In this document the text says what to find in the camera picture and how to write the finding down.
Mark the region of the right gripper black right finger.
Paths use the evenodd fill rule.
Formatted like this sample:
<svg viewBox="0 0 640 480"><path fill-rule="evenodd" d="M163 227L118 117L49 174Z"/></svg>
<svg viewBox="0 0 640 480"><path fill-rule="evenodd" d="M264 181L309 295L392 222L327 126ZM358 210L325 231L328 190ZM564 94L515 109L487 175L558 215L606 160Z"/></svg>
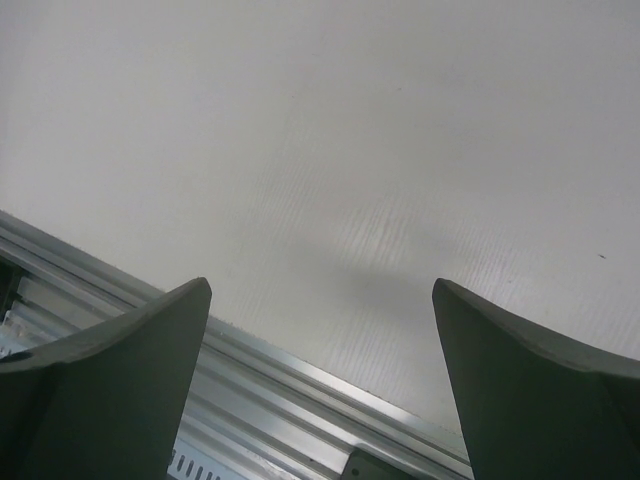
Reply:
<svg viewBox="0 0 640 480"><path fill-rule="evenodd" d="M638 361L450 280L435 282L432 301L475 478L638 478Z"/></svg>

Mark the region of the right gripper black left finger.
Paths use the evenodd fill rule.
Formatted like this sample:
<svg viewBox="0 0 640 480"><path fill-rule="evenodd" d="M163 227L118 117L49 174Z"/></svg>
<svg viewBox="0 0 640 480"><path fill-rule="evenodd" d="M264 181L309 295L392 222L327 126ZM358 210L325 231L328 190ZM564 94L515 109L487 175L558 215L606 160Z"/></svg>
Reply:
<svg viewBox="0 0 640 480"><path fill-rule="evenodd" d="M211 297L195 278L2 358L2 478L165 478Z"/></svg>

